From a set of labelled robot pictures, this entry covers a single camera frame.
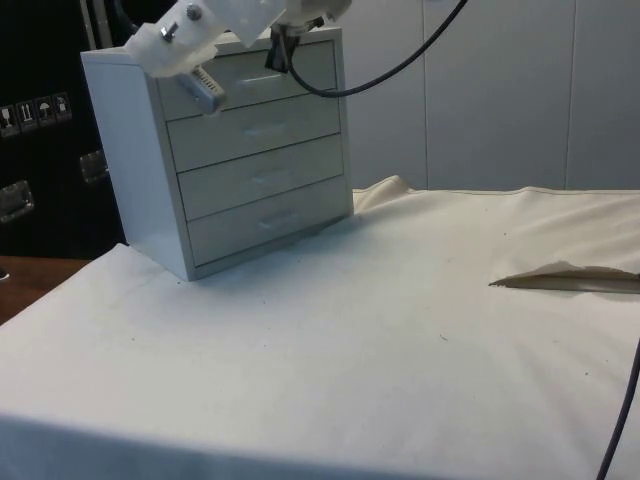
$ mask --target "white tablecloth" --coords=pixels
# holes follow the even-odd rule
[[[640,195],[356,195],[179,281],[120,246],[0,328],[0,479],[594,478],[640,299],[487,285],[640,272]],[[611,479],[640,472],[640,405]]]

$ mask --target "drawer handle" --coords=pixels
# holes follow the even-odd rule
[[[293,172],[291,170],[276,170],[253,177],[253,183],[262,187],[288,186],[291,184]]]
[[[256,88],[262,86],[263,84],[279,82],[284,78],[284,75],[282,75],[281,73],[277,73],[275,75],[266,75],[264,77],[246,78],[244,80],[239,80],[238,85],[240,85],[242,88]]]
[[[300,215],[295,212],[283,213],[282,215],[276,215],[275,217],[262,220],[258,225],[263,230],[280,230],[294,223],[298,223]]]
[[[262,127],[254,127],[248,128],[244,131],[244,134],[247,137],[266,137],[266,136],[276,136],[283,135],[287,131],[286,123],[277,123],[275,125],[265,125]]]

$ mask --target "black cable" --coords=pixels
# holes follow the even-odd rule
[[[598,472],[598,476],[596,480],[605,480],[607,478],[607,474],[609,473],[609,468],[611,467],[611,462],[613,461],[613,456],[616,453],[616,449],[618,448],[618,443],[620,442],[620,438],[622,437],[622,431],[624,430],[624,426],[627,423],[627,417],[629,416],[629,411],[631,410],[631,404],[633,403],[633,397],[636,394],[636,387],[638,385],[638,378],[640,377],[640,342],[638,343],[638,349],[636,350],[636,357],[633,361],[633,367],[631,368],[631,377],[629,378],[629,385],[627,385],[627,393],[624,397],[624,402],[622,403],[622,409],[620,410],[620,415],[618,416],[618,422],[616,423],[616,428],[613,430],[613,436],[611,437],[611,442],[609,442],[609,447],[607,448],[607,453],[602,460],[602,465],[600,467],[600,472]]]
[[[413,62],[415,62],[418,58],[420,58],[429,49],[429,47],[431,47],[431,45],[433,45],[442,36],[442,34],[447,30],[447,28],[449,28],[449,25],[453,23],[453,21],[460,14],[460,12],[462,11],[462,9],[464,8],[464,6],[467,4],[468,1],[469,0],[460,0],[456,5],[456,8],[453,9],[453,11],[445,19],[442,25],[440,25],[440,27],[433,33],[433,35],[431,35],[431,37],[429,37],[429,39],[413,55],[411,55],[409,58],[407,58],[404,62],[402,62],[400,65],[398,65],[394,69],[389,70],[387,73],[380,75],[378,78],[370,82],[367,82],[363,85],[360,85],[359,87],[350,88],[348,90],[343,90],[339,92],[327,92],[327,91],[319,90],[315,87],[312,87],[307,82],[305,82],[302,77],[300,77],[300,75],[294,68],[293,55],[289,56],[287,53],[284,53],[284,58],[286,58],[288,61],[287,67],[289,69],[289,73],[291,73],[291,76],[294,78],[296,82],[298,82],[298,84],[302,88],[304,88],[309,93],[313,93],[314,95],[317,95],[319,97],[343,98],[343,97],[355,95],[357,93],[362,93],[366,90],[369,90],[370,88],[375,87],[376,85],[381,84],[386,80],[389,80],[391,77],[397,75],[402,70],[404,70],[409,65],[411,65]],[[282,49],[283,52],[287,51],[285,48],[284,37],[282,35],[280,36],[280,48]]]
[[[133,23],[127,12],[124,11],[124,7],[122,6],[121,0],[113,0],[113,8],[116,11],[116,16],[118,17],[118,22],[122,28],[125,29],[127,35],[135,35],[138,31],[138,26]]]

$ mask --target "white drawer cabinet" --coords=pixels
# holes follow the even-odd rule
[[[173,79],[122,49],[83,53],[127,241],[194,280],[314,233],[353,212],[345,104],[264,68],[271,42],[226,34],[204,68],[229,101],[204,116]],[[344,88],[340,29],[303,38],[301,74]]]

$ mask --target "sticker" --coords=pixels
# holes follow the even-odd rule
[[[56,123],[56,115],[53,111],[53,100],[51,97],[36,98],[36,113],[38,123],[41,127]]]
[[[13,105],[0,107],[0,137],[13,137],[19,133],[20,127]]]
[[[23,132],[29,132],[38,128],[38,115],[33,106],[33,102],[16,103],[16,111],[18,113],[18,122]]]
[[[71,120],[73,117],[71,114],[71,104],[69,103],[69,97],[66,93],[56,93],[53,96],[53,111],[59,122]]]

